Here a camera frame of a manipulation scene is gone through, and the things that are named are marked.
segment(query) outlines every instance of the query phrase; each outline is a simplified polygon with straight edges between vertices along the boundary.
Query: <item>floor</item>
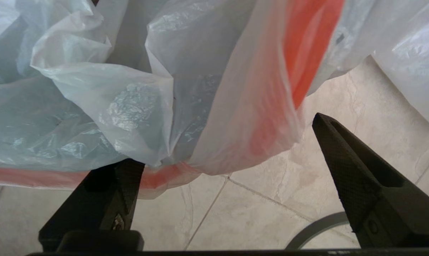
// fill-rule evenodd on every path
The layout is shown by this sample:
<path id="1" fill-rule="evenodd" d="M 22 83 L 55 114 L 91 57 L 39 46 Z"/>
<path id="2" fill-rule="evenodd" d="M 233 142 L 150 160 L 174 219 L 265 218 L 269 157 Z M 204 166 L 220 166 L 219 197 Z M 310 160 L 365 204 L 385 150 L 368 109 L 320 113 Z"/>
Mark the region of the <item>floor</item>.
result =
<path id="1" fill-rule="evenodd" d="M 310 127 L 316 112 L 340 121 L 429 194 L 429 124 L 369 57 L 307 98 L 307 129 L 290 151 L 139 200 L 133 229 L 143 235 L 145 250 L 282 249 L 310 222 L 341 211 Z M 69 194 L 0 187 L 0 255 L 41 250 L 37 232 Z M 342 247 L 358 247 L 348 226 L 305 248 Z"/>

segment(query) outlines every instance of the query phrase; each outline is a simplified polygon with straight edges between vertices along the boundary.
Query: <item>tile floor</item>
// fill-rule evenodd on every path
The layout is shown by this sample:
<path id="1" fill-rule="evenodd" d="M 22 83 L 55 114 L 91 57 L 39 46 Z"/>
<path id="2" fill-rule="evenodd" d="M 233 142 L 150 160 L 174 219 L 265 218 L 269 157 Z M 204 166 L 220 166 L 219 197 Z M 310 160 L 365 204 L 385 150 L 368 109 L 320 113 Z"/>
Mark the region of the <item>tile floor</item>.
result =
<path id="1" fill-rule="evenodd" d="M 369 57 L 307 98 L 307 129 L 290 151 L 139 200 L 133 229 L 145 250 L 282 249 L 310 222 L 341 211 L 310 126 L 316 112 L 336 118 L 429 194 L 429 124 Z M 0 255 L 39 251 L 38 230 L 69 194 L 0 187 Z M 342 247 L 358 247 L 348 226 L 305 246 Z"/>

